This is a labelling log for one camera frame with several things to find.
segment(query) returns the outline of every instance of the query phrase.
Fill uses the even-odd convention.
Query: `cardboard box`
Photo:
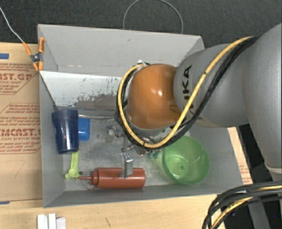
[[[39,74],[21,43],[0,53],[0,201],[42,198]]]
[[[198,184],[174,184],[164,174],[159,158],[149,160],[133,152],[134,167],[146,172],[143,189],[89,191],[80,181],[65,180],[71,156],[57,153],[51,120],[55,104],[92,116],[108,116],[105,110],[111,110],[110,106],[95,107],[96,99],[108,96],[115,100],[111,88],[117,90],[119,79],[138,60],[178,66],[186,56],[202,50],[203,43],[201,37],[191,35],[49,25],[39,25],[38,35],[46,40],[40,76],[44,207],[216,194],[243,184],[240,169],[244,168],[238,166],[235,157],[239,152],[232,146],[235,137],[226,128],[197,124],[189,134],[203,144],[210,157],[209,174]],[[85,175],[98,167],[121,166],[123,140],[107,142],[110,125],[117,123],[91,120],[91,137],[80,142],[79,169]]]

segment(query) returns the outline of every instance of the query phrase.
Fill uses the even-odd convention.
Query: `wire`
[[[219,209],[223,208],[223,207],[227,207],[232,203],[235,203],[236,201],[242,201],[244,199],[247,199],[246,201],[249,200],[249,198],[256,198],[256,197],[260,197],[260,196],[267,196],[267,195],[275,195],[277,193],[282,193],[282,187],[279,189],[276,188],[271,188],[270,190],[258,190],[256,192],[252,192],[252,193],[238,193],[235,194],[233,196],[231,196],[230,198],[224,200],[223,202],[219,203],[218,205],[214,206],[213,208],[210,208],[208,215],[205,218],[205,224],[208,224],[209,227],[212,226],[212,222],[211,222],[211,218],[213,216],[213,214],[218,211]]]
[[[252,202],[260,196],[279,194],[282,194],[281,182],[255,183],[229,189],[218,195],[217,198],[210,204],[207,216],[203,221],[202,229],[206,229],[207,226],[209,226],[210,229],[217,228],[225,219],[225,216],[227,216],[233,209],[241,206],[243,203]],[[224,207],[228,207],[228,209],[225,209],[212,225],[212,216],[216,211]]]
[[[253,203],[263,203],[263,202],[270,202],[270,201],[276,201],[276,200],[279,200],[281,199],[282,196],[277,196],[277,197],[272,197],[272,198],[259,198],[259,199],[255,199],[255,200],[248,200],[248,201],[245,201],[244,203],[240,204],[239,206],[237,206],[236,208],[234,209],[239,209],[240,207],[243,207],[243,206],[247,206],[249,204],[253,204]],[[218,223],[216,223],[216,225],[214,225],[214,227],[210,227],[210,229],[217,229],[225,220],[226,218],[232,213],[232,211],[234,210],[232,209],[231,211],[228,211],[219,221]]]
[[[8,25],[8,27],[9,27],[9,29],[13,32],[13,34],[14,34],[22,43],[25,43],[25,42],[23,41],[23,39],[17,34],[17,32],[15,32],[14,29],[11,27],[11,25],[10,25],[10,23],[9,23],[9,21],[8,21],[8,18],[7,18],[7,16],[5,15],[5,13],[4,13],[3,9],[1,8],[1,6],[0,6],[0,11],[1,11],[1,13],[2,13],[2,15],[3,15],[3,17],[4,17],[4,19],[5,19],[6,23],[7,23],[7,25]]]
[[[241,54],[241,52],[244,51],[247,47],[249,47],[253,43],[255,43],[257,39],[258,37],[252,37],[250,38],[250,40],[246,40],[242,42],[240,45],[235,47],[233,51],[231,51],[231,53],[227,56],[227,58],[222,62],[221,66],[219,67],[214,79],[212,80],[204,98],[202,99],[201,103],[199,104],[193,117],[189,121],[186,121],[185,123],[181,124],[179,128],[182,128],[182,127],[184,128],[179,133],[177,133],[174,137],[172,137],[169,142],[162,145],[161,148],[164,148],[176,142],[193,126],[193,124],[196,122],[197,118],[200,116],[201,112],[203,111],[205,105],[207,104],[209,98],[213,94],[216,86],[218,85],[220,79],[223,77],[226,70],[230,67],[232,62]]]
[[[136,136],[136,134],[132,131],[132,129],[130,128],[130,126],[128,125],[127,123],[127,120],[125,118],[125,114],[124,114],[124,111],[123,111],[123,107],[122,107],[122,102],[121,102],[121,98],[122,98],[122,88],[123,88],[123,85],[124,85],[124,82],[126,80],[126,78],[135,70],[137,70],[141,65],[140,64],[137,64],[133,67],[131,67],[126,73],[125,75],[123,76],[123,78],[121,79],[121,82],[120,82],[120,85],[119,85],[119,89],[118,89],[118,92],[117,92],[117,101],[118,101],[118,108],[119,108],[119,112],[120,112],[120,117],[121,117],[121,120],[123,122],[123,125],[125,126],[125,128],[127,129],[127,132],[130,134],[130,136],[139,143],[139,145],[141,146],[144,146],[146,148],[159,148],[161,147],[162,145],[164,145],[165,143],[167,143],[172,137],[173,135],[175,134],[175,132],[179,129],[182,121],[184,120],[187,112],[189,111],[190,109],[190,106],[192,104],[192,102],[194,101],[202,83],[204,82],[207,74],[213,69],[213,67],[216,65],[216,63],[228,52],[230,51],[231,49],[235,48],[237,45],[239,45],[240,43],[242,43],[243,41],[249,39],[251,37],[245,37],[245,38],[241,38],[233,43],[231,43],[230,45],[228,45],[226,48],[224,48],[214,59],[213,61],[209,64],[209,66],[207,67],[207,69],[205,70],[205,72],[202,74],[202,76],[200,77],[199,81],[197,82],[183,112],[181,113],[176,125],[174,126],[174,128],[171,130],[171,132],[163,139],[161,140],[160,142],[156,143],[156,144],[149,144],[149,143],[146,143],[144,142],[143,140],[141,140],[140,138],[138,138]]]
[[[125,30],[125,19],[126,19],[126,15],[127,15],[128,11],[131,9],[131,7],[133,5],[135,5],[137,2],[140,2],[140,1],[143,1],[143,0],[136,0],[126,10],[126,12],[124,14],[124,18],[123,18],[123,30]],[[177,9],[173,5],[171,5],[169,2],[165,1],[165,0],[157,0],[157,1],[165,3],[166,5],[170,6],[176,12],[176,14],[178,15],[178,17],[180,19],[180,22],[181,22],[181,34],[183,34],[183,20],[182,20],[182,17],[180,15],[180,13],[177,11]]]

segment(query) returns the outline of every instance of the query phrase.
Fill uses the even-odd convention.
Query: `yellow object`
[[[223,49],[217,56],[216,58],[209,64],[209,66],[207,67],[207,69],[205,70],[205,72],[202,74],[201,78],[199,79],[199,81],[197,82],[182,114],[180,115],[180,118],[178,119],[176,125],[174,126],[174,128],[172,129],[172,131],[160,142],[156,143],[156,144],[149,144],[149,143],[146,143],[144,142],[143,140],[141,140],[140,138],[137,137],[137,135],[134,134],[134,132],[132,131],[132,129],[130,128],[130,126],[128,125],[127,123],[127,120],[125,118],[125,115],[124,115],[124,111],[123,111],[123,107],[122,107],[122,102],[121,102],[121,93],[122,93],[122,88],[123,88],[123,84],[124,84],[124,81],[125,79],[127,78],[127,76],[132,72],[134,71],[135,69],[138,69],[139,67],[141,66],[144,66],[145,64],[144,63],[141,63],[141,64],[137,64],[135,66],[133,66],[132,68],[130,68],[126,73],[125,75],[123,76],[121,82],[120,82],[120,85],[119,85],[119,90],[118,90],[118,107],[119,107],[119,111],[120,111],[120,116],[121,116],[121,119],[123,121],[123,124],[125,125],[127,131],[129,132],[129,134],[133,137],[133,139],[135,141],[137,141],[140,145],[144,146],[144,147],[147,147],[147,148],[158,148],[160,146],[162,146],[163,144],[165,144],[166,142],[168,142],[172,136],[175,134],[175,132],[178,130],[180,124],[182,123],[183,119],[185,118],[188,110],[190,109],[190,106],[191,104],[193,103],[203,81],[205,80],[206,78],[206,75],[213,69],[213,67],[216,65],[216,63],[229,51],[231,50],[232,48],[234,48],[235,46],[237,46],[238,44],[240,44],[241,42],[249,39],[251,37],[244,37],[244,38],[241,38],[233,43],[231,43],[230,45],[228,45],[225,49]]]

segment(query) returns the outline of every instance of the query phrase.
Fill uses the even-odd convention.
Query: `blue plastic cup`
[[[77,110],[59,110],[52,113],[57,151],[59,154],[79,150],[79,115]]]

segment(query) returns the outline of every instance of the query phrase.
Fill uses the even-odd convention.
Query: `green plastic bowl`
[[[196,139],[183,136],[166,147],[162,166],[167,176],[179,184],[194,184],[202,181],[209,172],[209,156]]]

